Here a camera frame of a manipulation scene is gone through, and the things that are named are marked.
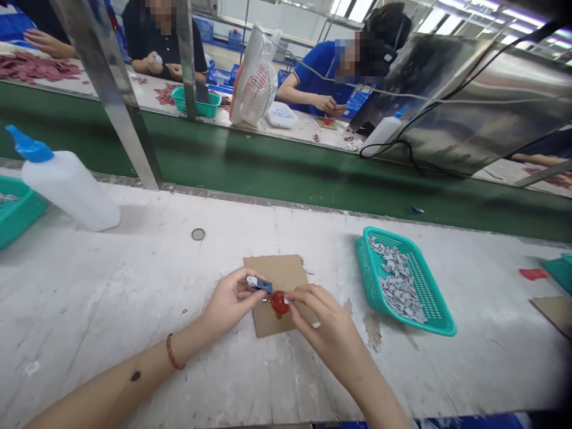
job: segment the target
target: white plastic glue bottle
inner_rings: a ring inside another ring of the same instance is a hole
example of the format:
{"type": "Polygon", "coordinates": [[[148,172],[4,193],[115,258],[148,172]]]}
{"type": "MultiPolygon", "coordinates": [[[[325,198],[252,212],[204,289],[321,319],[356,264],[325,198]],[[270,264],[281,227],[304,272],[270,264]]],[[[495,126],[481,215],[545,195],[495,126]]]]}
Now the white plastic glue bottle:
{"type": "Polygon", "coordinates": [[[25,159],[22,180],[38,194],[64,210],[90,231],[113,228],[121,220],[113,202],[79,158],[72,152],[52,152],[13,125],[6,130],[25,159]]]}
{"type": "Polygon", "coordinates": [[[401,115],[406,108],[407,104],[404,105],[403,108],[395,115],[387,116],[381,120],[380,124],[375,127],[374,131],[369,135],[363,144],[363,156],[372,156],[374,153],[384,148],[383,146],[377,146],[377,144],[387,143],[391,136],[395,134],[395,131],[397,131],[401,126],[401,119],[399,118],[401,118],[401,115]],[[376,146],[368,148],[367,145],[371,144],[376,144],[376,146]]]}

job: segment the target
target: small blue component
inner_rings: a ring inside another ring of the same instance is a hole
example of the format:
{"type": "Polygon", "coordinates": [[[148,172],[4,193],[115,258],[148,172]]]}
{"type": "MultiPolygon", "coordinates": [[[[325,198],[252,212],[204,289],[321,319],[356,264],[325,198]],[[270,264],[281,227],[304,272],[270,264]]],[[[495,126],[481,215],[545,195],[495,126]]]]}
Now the small blue component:
{"type": "Polygon", "coordinates": [[[257,280],[258,284],[256,286],[256,289],[265,290],[269,295],[272,295],[272,283],[260,279],[257,280]]]}
{"type": "Polygon", "coordinates": [[[409,208],[409,212],[410,212],[412,215],[420,215],[421,213],[425,213],[425,210],[420,209],[419,207],[411,206],[411,207],[409,208]]]}
{"type": "Polygon", "coordinates": [[[283,117],[286,119],[293,119],[294,117],[288,112],[286,109],[283,108],[276,108],[270,111],[274,116],[283,117]]]}

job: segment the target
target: cardboard piece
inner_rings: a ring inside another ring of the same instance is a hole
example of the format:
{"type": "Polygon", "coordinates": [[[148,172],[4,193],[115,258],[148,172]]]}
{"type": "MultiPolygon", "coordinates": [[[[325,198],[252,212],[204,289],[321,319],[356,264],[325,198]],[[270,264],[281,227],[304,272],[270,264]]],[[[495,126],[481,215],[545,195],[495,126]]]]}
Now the cardboard piece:
{"type": "MultiPolygon", "coordinates": [[[[290,292],[296,286],[308,283],[308,277],[302,265],[300,255],[246,257],[244,258],[244,265],[258,271],[266,277],[266,280],[272,282],[274,292],[280,290],[290,292]]],[[[300,310],[310,324],[318,321],[316,315],[304,304],[297,303],[296,308],[300,310]]],[[[296,328],[292,321],[291,313],[284,314],[282,319],[279,320],[276,318],[270,303],[258,303],[252,310],[252,315],[257,338],[291,331],[296,328]]]]}
{"type": "Polygon", "coordinates": [[[569,340],[572,340],[572,300],[568,297],[532,298],[532,304],[569,340]]]}
{"type": "Polygon", "coordinates": [[[338,129],[338,126],[335,124],[335,120],[332,119],[332,122],[329,125],[326,125],[324,123],[324,121],[326,120],[326,118],[323,118],[321,116],[316,116],[316,122],[318,123],[318,125],[322,128],[328,128],[328,129],[338,129]]]}

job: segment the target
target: hand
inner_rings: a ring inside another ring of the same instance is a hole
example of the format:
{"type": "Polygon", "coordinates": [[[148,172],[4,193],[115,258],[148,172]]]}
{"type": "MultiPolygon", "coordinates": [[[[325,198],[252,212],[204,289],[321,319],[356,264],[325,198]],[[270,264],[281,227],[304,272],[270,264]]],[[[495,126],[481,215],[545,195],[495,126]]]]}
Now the hand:
{"type": "Polygon", "coordinates": [[[326,289],[315,284],[298,286],[285,298],[306,304],[318,317],[321,326],[314,328],[295,305],[290,306],[296,328],[350,394],[371,375],[379,375],[352,317],[326,289]]]}
{"type": "Polygon", "coordinates": [[[242,267],[219,280],[203,314],[199,317],[205,329],[217,340],[233,329],[267,293],[263,290],[252,292],[247,276],[255,276],[265,280],[256,271],[242,267]]]}
{"type": "Polygon", "coordinates": [[[152,53],[147,55],[143,60],[152,74],[161,74],[161,72],[163,71],[162,63],[159,63],[157,61],[158,57],[159,54],[153,51],[152,53]]]}
{"type": "Polygon", "coordinates": [[[334,115],[336,103],[333,97],[329,95],[315,94],[314,102],[312,104],[318,110],[334,115]]]}
{"type": "Polygon", "coordinates": [[[67,43],[36,29],[26,30],[24,40],[52,58],[77,58],[76,50],[67,43]]]}
{"type": "Polygon", "coordinates": [[[334,112],[332,113],[332,116],[333,116],[333,117],[340,117],[340,116],[342,116],[342,115],[345,113],[346,108],[347,108],[347,104],[337,104],[337,105],[335,106],[334,112]]]}
{"type": "Polygon", "coordinates": [[[180,82],[183,80],[183,68],[180,64],[167,64],[167,68],[175,80],[180,82]]]}

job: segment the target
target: teal tray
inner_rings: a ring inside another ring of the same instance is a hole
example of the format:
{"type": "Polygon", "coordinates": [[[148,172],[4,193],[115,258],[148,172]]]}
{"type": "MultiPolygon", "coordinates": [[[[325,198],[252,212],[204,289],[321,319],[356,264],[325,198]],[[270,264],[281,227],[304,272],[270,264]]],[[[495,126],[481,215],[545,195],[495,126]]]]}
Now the teal tray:
{"type": "MultiPolygon", "coordinates": [[[[185,88],[182,86],[177,86],[173,91],[171,91],[171,97],[175,100],[177,109],[180,111],[186,111],[186,101],[185,101],[185,88]]],[[[206,117],[215,117],[216,111],[222,102],[222,97],[218,94],[213,94],[209,92],[209,102],[202,103],[197,101],[197,114],[206,117]]]]}
{"type": "Polygon", "coordinates": [[[0,192],[19,198],[3,201],[0,206],[0,249],[3,249],[40,217],[47,204],[19,179],[0,176],[0,192]]]}
{"type": "Polygon", "coordinates": [[[562,253],[560,259],[542,262],[542,268],[549,272],[562,288],[572,295],[572,253],[562,253]]]}
{"type": "Polygon", "coordinates": [[[413,241],[383,229],[368,227],[363,230],[363,236],[356,241],[356,248],[359,267],[362,271],[365,297],[374,310],[389,314],[404,324],[433,334],[453,337],[457,333],[455,321],[449,313],[447,304],[439,291],[439,286],[437,286],[421,250],[413,241]],[[369,237],[374,237],[376,243],[397,247],[401,253],[408,257],[405,266],[409,268],[410,273],[415,278],[413,286],[417,290],[421,304],[423,304],[423,313],[428,319],[426,323],[422,324],[404,318],[394,312],[387,304],[385,295],[381,290],[379,277],[386,278],[391,274],[381,267],[385,261],[380,254],[370,248],[369,237]]]}

